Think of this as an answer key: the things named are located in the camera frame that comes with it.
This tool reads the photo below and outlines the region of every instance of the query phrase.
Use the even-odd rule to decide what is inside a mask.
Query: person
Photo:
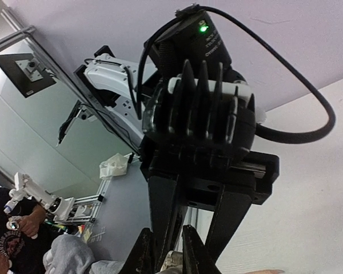
[[[14,208],[11,216],[22,216],[19,231],[7,229],[9,216],[4,205],[10,200],[9,190],[0,188],[0,274],[7,274],[10,268],[15,274],[44,274],[43,256],[51,248],[54,235],[44,225],[46,211],[35,201],[23,199]]]

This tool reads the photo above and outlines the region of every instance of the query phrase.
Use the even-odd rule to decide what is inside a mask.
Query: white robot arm
[[[96,89],[109,90],[120,95],[115,101],[114,107],[108,106],[106,108],[138,136],[137,143],[140,144],[143,138],[142,123],[137,119],[131,102],[129,80],[125,67],[130,71],[131,89],[136,96],[133,87],[136,86],[137,82],[138,63],[117,59],[104,53],[87,64],[84,75]],[[156,71],[157,68],[153,63],[147,64],[143,74],[143,82],[145,83]]]
[[[32,196],[49,213],[55,215],[55,221],[66,221],[70,215],[75,199],[63,199],[48,194],[36,184],[29,175],[16,173],[15,189],[9,192],[11,200],[4,206],[4,212],[10,214],[23,198]]]

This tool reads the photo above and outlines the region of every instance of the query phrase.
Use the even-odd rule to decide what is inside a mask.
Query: black cable
[[[131,96],[131,100],[132,100],[132,104],[133,104],[133,108],[135,109],[135,112],[136,114],[138,114],[138,105],[137,105],[137,102],[136,102],[136,99],[135,99],[135,95],[133,94],[133,83],[132,83],[132,73],[131,71],[129,70],[128,67],[124,67],[123,68],[126,73],[127,73],[127,82],[128,82],[128,89],[130,91],[130,96]]]
[[[99,60],[99,59],[94,59],[94,58],[86,58],[84,60],[84,63],[89,65],[88,61],[96,61],[97,63],[103,63],[103,64],[110,64],[110,65],[115,65],[115,66],[121,66],[122,64],[117,63],[117,62],[112,62],[112,61],[105,61],[105,60]]]
[[[156,31],[156,33],[154,33],[153,36],[150,37],[150,39],[146,43],[146,47],[143,49],[143,52],[141,54],[141,59],[139,60],[139,64],[138,64],[137,92],[136,92],[137,118],[139,120],[142,119],[142,113],[141,113],[141,110],[142,110],[142,108],[141,108],[142,78],[143,78],[143,71],[145,70],[145,64],[146,64],[147,56],[149,55],[151,47],[154,44],[154,42],[156,41],[156,39],[158,39],[160,37],[160,35],[162,35],[166,30],[173,27],[175,24],[179,23],[182,20],[183,20],[183,17],[176,17],[173,20],[166,23],[165,25],[163,25],[160,29],[158,29]]]
[[[108,113],[106,113],[105,111],[98,110],[98,109],[96,109],[95,107],[90,106],[90,105],[88,105],[88,104],[82,103],[80,106],[86,106],[86,107],[88,107],[88,108],[92,108],[92,109],[93,109],[95,112],[97,112],[98,114],[99,114],[99,113],[102,113],[102,114],[108,116],[109,119],[111,119],[111,121],[117,125],[117,127],[119,127],[120,129],[124,130],[124,132],[125,132],[126,135],[127,135],[128,140],[130,141],[130,144],[131,144],[131,146],[132,146],[132,149],[134,150],[135,153],[138,154],[138,149],[137,149],[136,146],[133,144],[133,142],[132,142],[132,140],[131,140],[130,133],[128,132],[128,130],[125,129],[124,127],[120,126],[120,125],[113,119],[112,116],[110,116],[110,115],[109,115]],[[106,128],[109,132],[115,134],[113,128],[111,128],[112,131],[110,131],[110,130],[108,129],[108,127],[105,127],[105,128]]]
[[[316,99],[321,103],[321,105],[328,113],[329,120],[326,125],[318,130],[309,131],[309,132],[283,132],[274,130],[271,128],[264,127],[260,124],[257,124],[256,135],[267,140],[271,140],[277,143],[287,143],[287,144],[303,144],[315,142],[322,139],[330,133],[336,123],[336,115],[333,108],[329,102],[321,95],[321,93],[300,73],[298,72],[285,58],[280,56],[269,44],[267,44],[262,38],[260,38],[256,33],[254,33],[247,26],[242,24],[240,21],[236,20],[231,15],[224,13],[221,10],[215,9],[213,7],[201,6],[201,9],[209,11],[211,13],[216,13],[222,17],[225,17],[227,20],[234,23],[236,26],[241,28],[243,31],[248,33],[253,39],[255,39],[260,45],[262,45],[268,52],[270,52],[282,65],[284,65],[304,86],[316,97]]]
[[[37,42],[37,40],[35,40],[35,38],[32,36],[31,33],[28,33],[27,31],[24,31],[24,33],[26,33],[32,40],[32,42],[38,46],[46,55],[47,57],[58,67],[58,69],[61,71],[61,73],[63,75],[66,76],[67,80],[69,82],[72,83],[72,85],[74,87],[77,88],[77,90],[80,92],[80,94],[83,96],[83,98],[91,105],[91,101],[88,99],[88,97],[86,96],[86,94],[81,90],[81,88],[79,88],[75,82],[67,75],[67,73],[63,70],[63,68],[56,62],[56,60],[48,53],[48,51],[40,44]],[[101,118],[101,122],[102,124],[105,126],[105,124],[107,124],[110,128],[112,128],[111,124],[102,116],[99,116]],[[129,144],[127,143],[127,141],[116,131],[112,132],[114,135],[116,135],[118,138],[120,138],[125,144],[127,144],[136,154],[138,154],[138,150],[135,150],[135,148],[133,147],[133,144]]]
[[[131,153],[131,155],[128,157],[128,164],[132,164],[133,158],[135,157],[135,153]]]
[[[240,21],[232,17],[231,15],[224,13],[219,9],[215,9],[213,7],[207,6],[197,6],[196,10],[205,10],[211,13],[218,14],[227,20],[234,23],[236,26],[241,28],[243,31],[248,33],[253,39],[255,39],[259,44],[261,44],[268,52],[270,52],[278,61],[282,63],[304,86],[316,97],[316,99],[321,103],[321,105],[326,110],[326,113],[329,116],[329,120],[326,125],[318,130],[310,131],[310,132],[300,132],[300,133],[293,133],[293,132],[283,132],[274,130],[271,128],[264,127],[260,124],[257,124],[256,135],[260,136],[264,139],[271,140],[277,143],[287,143],[287,144],[303,144],[303,143],[310,143],[315,142],[317,140],[322,139],[323,137],[327,136],[328,133],[334,128],[336,123],[336,115],[334,113],[333,108],[329,104],[329,102],[321,95],[321,93],[301,74],[299,73],[288,61],[286,61],[278,52],[276,52],[271,46],[269,46],[262,38],[260,38],[256,33],[254,33],[251,29],[246,27]],[[141,55],[141,60],[138,69],[138,81],[137,81],[137,104],[141,104],[139,102],[139,98],[141,97],[142,91],[142,76],[143,71],[145,68],[146,58],[149,55],[150,49],[152,44],[156,41],[156,39],[163,34],[168,28],[172,27],[176,23],[181,21],[181,17],[174,18],[169,23],[161,27],[148,41],[147,46],[145,47],[144,51]],[[138,119],[141,119],[141,113],[138,113]]]

